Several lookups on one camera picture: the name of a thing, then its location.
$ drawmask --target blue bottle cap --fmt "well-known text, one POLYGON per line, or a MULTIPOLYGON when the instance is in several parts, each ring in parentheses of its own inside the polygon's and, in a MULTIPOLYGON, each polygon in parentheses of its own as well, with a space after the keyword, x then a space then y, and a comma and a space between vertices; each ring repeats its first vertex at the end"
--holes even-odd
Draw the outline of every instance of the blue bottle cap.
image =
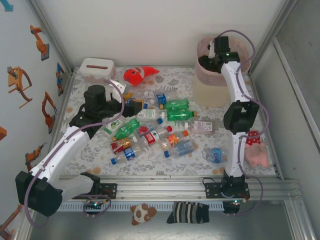
POLYGON ((164 156, 165 156, 165 158, 168 158, 168 157, 170 157, 170 153, 168 151, 164 151, 164 156))
POLYGON ((158 122, 158 124, 162 124, 164 122, 161 118, 158 118, 156 121, 158 122))

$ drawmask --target purple cable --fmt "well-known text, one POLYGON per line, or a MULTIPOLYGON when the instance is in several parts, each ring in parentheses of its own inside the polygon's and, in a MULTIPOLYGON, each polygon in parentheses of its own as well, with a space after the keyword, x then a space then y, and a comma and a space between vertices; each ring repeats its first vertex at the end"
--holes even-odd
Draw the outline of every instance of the purple cable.
MULTIPOLYGON (((86 197, 86 198, 98 198, 98 197, 100 197, 100 198, 107 199, 107 200, 109 201, 109 205, 108 205, 105 209, 103 209, 102 211, 100 211, 99 213, 94 214, 94 215, 93 215, 93 218, 94 218, 94 217, 98 217, 99 215, 105 213, 105 211, 107 211, 107 210, 111 207, 111 199, 110 199, 110 197, 108 197, 108 196, 106 196, 106 195, 101 195, 101 194, 99 194, 99 195, 84 195, 84 194, 81 194, 81 195, 78 195, 78 197, 86 197)), ((83 205, 83 209, 82 209, 82 210, 83 210, 83 213, 86 214, 86 215, 88 214, 88 213, 86 212, 86 206, 88 206, 88 205, 90 205, 90 203, 84 204, 84 205, 83 205)))
POLYGON ((243 96, 244 96, 246 99, 248 99, 248 100, 250 100, 250 101, 258 104, 258 105, 263 109, 263 111, 264 111, 264 113, 265 113, 265 118, 266 118, 265 126, 264 126, 263 130, 262 130, 258 135, 256 135, 256 136, 246 136, 246 135, 243 135, 243 136, 240 136, 240 139, 239 139, 239 146, 238 146, 238 152, 237 152, 239 168, 240 168, 242 174, 243 174, 246 178, 254 178, 254 179, 256 179, 256 180, 259 182, 260 186, 261 186, 261 195, 260 195, 260 199, 259 199, 259 201, 257 202, 257 204, 256 204, 253 208, 251 208, 250 210, 248 210, 248 211, 246 211, 246 212, 237 213, 237 214, 234 215, 235 217, 240 217, 240 216, 246 215, 246 214, 248 214, 248 213, 251 213, 253 210, 255 210, 255 209, 260 205, 260 203, 262 202, 262 199, 263 199, 263 197, 264 197, 264 186, 263 186, 261 180, 260 180, 258 177, 256 177, 256 176, 248 176, 248 175, 245 173, 245 171, 244 171, 244 169, 242 168, 242 166, 241 166, 241 163, 240 163, 241 141, 242 141, 242 138, 253 139, 253 138, 260 137, 262 134, 264 134, 265 131, 268 129, 268 126, 269 126, 270 116, 269 116, 268 110, 266 109, 266 107, 265 107, 262 103, 260 103, 260 102, 258 102, 257 100, 255 100, 255 99, 253 99, 253 98, 245 95, 245 92, 244 92, 244 90, 242 89, 242 87, 241 87, 241 85, 240 85, 240 81, 239 81, 239 71, 240 71, 241 67, 242 67, 243 65, 245 65, 246 63, 248 63, 249 61, 251 61, 251 60, 255 57, 255 55, 256 55, 256 48, 255 48, 253 42, 250 40, 250 38, 248 38, 244 33, 240 32, 240 31, 238 31, 238 30, 230 29, 230 30, 223 31, 222 33, 220 33, 220 34, 218 35, 218 37, 220 37, 221 35, 223 35, 223 34, 225 34, 225 33, 229 33, 229 32, 234 32, 234 33, 240 34, 241 36, 243 36, 243 37, 250 43, 250 45, 251 45, 251 47, 252 47, 252 50, 253 50, 252 56, 249 57, 247 60, 245 60, 244 62, 242 62, 242 63, 240 64, 240 66, 239 66, 239 67, 237 68, 237 70, 236 70, 235 78, 236 78, 236 83, 238 84, 238 87, 239 87, 241 93, 243 94, 243 96))
MULTIPOLYGON (((74 132, 72 132, 68 137, 66 137, 66 140, 69 140, 70 138, 72 138, 72 136, 74 136, 76 133, 80 132, 81 130, 83 129, 87 129, 87 128, 90 128, 90 127, 96 127, 96 126, 101 126, 101 125, 106 125, 106 124, 109 124, 109 123, 112 123, 114 122, 115 120, 117 120, 118 118, 121 117, 122 113, 124 112, 124 109, 125 109, 125 99, 122 95, 122 93, 120 92, 119 88, 117 88, 117 86, 111 82, 111 81, 108 81, 109 84, 111 84, 115 89, 116 91, 119 93, 120 97, 121 97, 121 111, 119 113, 118 116, 114 117, 113 119, 111 120, 108 120, 108 121, 104 121, 104 122, 98 122, 98 123, 93 123, 93 124, 88 124, 88 125, 85 125, 85 126, 82 126, 80 127, 79 129, 75 130, 74 132)), ((43 164, 43 167, 45 168, 48 163, 50 162, 50 160, 57 154, 57 152, 62 148, 62 146, 65 144, 65 142, 61 142, 60 145, 53 151, 53 153, 48 157, 48 159, 44 162, 43 164)), ((28 219, 29 223, 35 227, 35 228, 43 228, 47 223, 48 223, 48 220, 49 220, 49 217, 46 218, 46 221, 44 224, 42 225, 38 225, 36 224, 31 216, 30 216, 30 213, 29 213, 29 209, 28 209, 28 199, 29 199, 29 194, 30 194, 30 191, 31 191, 31 188, 32 186, 34 185, 36 179, 39 177, 39 175, 41 174, 42 172, 42 169, 39 169, 39 171, 35 174, 35 176, 33 177, 33 179, 31 180, 26 192, 25 192, 25 196, 24 196, 24 212, 25 212, 25 215, 26 215, 26 218, 28 219)))

